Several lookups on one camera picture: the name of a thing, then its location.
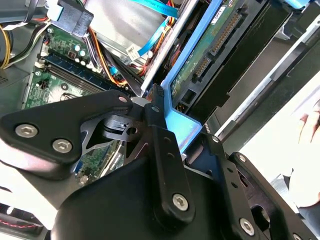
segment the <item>blue plastic part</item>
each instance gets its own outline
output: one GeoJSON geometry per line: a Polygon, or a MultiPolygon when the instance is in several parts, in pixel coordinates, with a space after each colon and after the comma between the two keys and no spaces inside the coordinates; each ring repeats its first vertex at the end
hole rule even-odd
{"type": "Polygon", "coordinates": [[[138,54],[140,56],[146,54],[153,45],[157,42],[157,40],[160,38],[161,34],[163,33],[163,30],[165,29],[167,20],[165,20],[155,31],[155,33],[152,35],[152,37],[149,39],[149,41],[138,51],[138,54]]]}
{"type": "Polygon", "coordinates": [[[285,0],[294,9],[302,9],[309,3],[309,0],[285,0]]]}
{"type": "Polygon", "coordinates": [[[185,64],[189,55],[192,53],[202,34],[211,23],[213,17],[215,16],[215,13],[220,7],[221,2],[222,0],[215,0],[210,3],[199,24],[191,35],[189,41],[176,60],[174,66],[171,68],[168,75],[165,77],[164,81],[161,84],[164,90],[164,115],[166,125],[168,130],[175,134],[180,153],[183,153],[192,142],[192,140],[198,135],[198,133],[202,129],[202,125],[200,122],[175,110],[172,107],[170,85],[178,75],[180,69],[185,64]]]}
{"type": "Polygon", "coordinates": [[[115,74],[117,74],[117,72],[118,72],[118,69],[116,69],[114,66],[111,66],[111,67],[110,67],[110,73],[111,73],[111,75],[115,75],[115,74]]]}
{"type": "Polygon", "coordinates": [[[78,173],[80,171],[80,169],[82,168],[82,166],[84,165],[84,163],[80,160],[77,164],[77,166],[75,167],[74,172],[78,173]]]}
{"type": "Polygon", "coordinates": [[[175,19],[178,18],[178,9],[172,6],[165,5],[161,1],[157,1],[157,0],[131,0],[131,1],[141,4],[163,15],[173,17],[175,19]]]}

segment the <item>black plastic bracket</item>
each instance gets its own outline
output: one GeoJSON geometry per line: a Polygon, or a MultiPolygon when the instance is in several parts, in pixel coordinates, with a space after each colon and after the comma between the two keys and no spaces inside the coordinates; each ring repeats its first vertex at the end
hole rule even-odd
{"type": "Polygon", "coordinates": [[[244,188],[250,206],[261,206],[269,217],[271,236],[277,239],[291,240],[298,235],[301,239],[314,239],[312,233],[300,218],[290,209],[286,202],[268,183],[249,159],[239,152],[230,155],[229,160],[236,165],[245,177],[244,188]]]}
{"type": "Polygon", "coordinates": [[[0,118],[0,160],[47,179],[66,178],[92,149],[87,145],[97,124],[113,115],[126,115],[132,107],[124,93],[110,90],[5,115],[0,118]],[[34,126],[37,134],[19,136],[16,128],[22,124],[34,126]],[[69,141],[72,149],[54,150],[58,139],[69,141]]]}

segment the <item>green circuit board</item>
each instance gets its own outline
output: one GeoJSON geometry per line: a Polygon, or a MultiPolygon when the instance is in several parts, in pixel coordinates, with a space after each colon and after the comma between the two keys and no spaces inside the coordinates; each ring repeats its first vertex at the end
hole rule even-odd
{"type": "Polygon", "coordinates": [[[227,0],[224,5],[215,14],[211,24],[208,26],[201,39],[195,46],[194,50],[184,63],[177,77],[171,83],[171,97],[174,99],[182,85],[189,79],[189,76],[194,72],[198,63],[201,61],[203,56],[206,54],[206,51],[212,44],[213,40],[219,33],[220,29],[223,27],[225,22],[228,20],[229,16],[233,12],[236,3],[238,0],[227,0]]]}
{"type": "Polygon", "coordinates": [[[71,60],[76,58],[90,62],[87,46],[81,38],[70,35],[57,27],[50,27],[47,34],[46,47],[55,51],[71,60]]]}
{"type": "Polygon", "coordinates": [[[36,68],[29,82],[25,109],[89,95],[64,80],[36,68]]]}
{"type": "MultiPolygon", "coordinates": [[[[34,70],[34,75],[28,86],[29,91],[22,107],[24,109],[89,95],[89,93],[55,77],[49,72],[43,72],[39,68],[34,70]]],[[[110,161],[115,145],[118,146],[118,144],[119,141],[113,141],[110,146],[94,149],[84,155],[80,159],[79,164],[81,167],[76,170],[78,182],[80,183],[81,177],[84,175],[88,177],[85,184],[98,179],[103,167],[110,161]]]]}

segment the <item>cable connector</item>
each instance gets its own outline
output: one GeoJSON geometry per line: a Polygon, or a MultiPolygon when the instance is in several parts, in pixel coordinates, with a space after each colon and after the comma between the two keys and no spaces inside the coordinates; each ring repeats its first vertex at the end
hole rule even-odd
{"type": "Polygon", "coordinates": [[[77,37],[85,36],[94,15],[74,0],[58,0],[57,6],[62,10],[59,13],[58,8],[54,8],[59,16],[56,20],[50,17],[52,25],[77,37]]]}

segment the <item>gray metal panel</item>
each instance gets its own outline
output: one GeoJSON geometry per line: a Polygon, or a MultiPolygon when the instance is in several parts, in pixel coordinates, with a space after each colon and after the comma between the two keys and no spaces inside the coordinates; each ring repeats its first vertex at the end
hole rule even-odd
{"type": "Polygon", "coordinates": [[[272,40],[229,93],[230,98],[223,107],[214,112],[218,122],[223,125],[240,104],[252,93],[270,70],[292,46],[292,42],[272,40]]]}
{"type": "Polygon", "coordinates": [[[27,72],[16,67],[0,71],[0,115],[15,112],[22,108],[28,76],[27,72]]]}
{"type": "Polygon", "coordinates": [[[124,48],[143,47],[164,21],[161,14],[130,0],[88,0],[92,29],[124,48]]]}

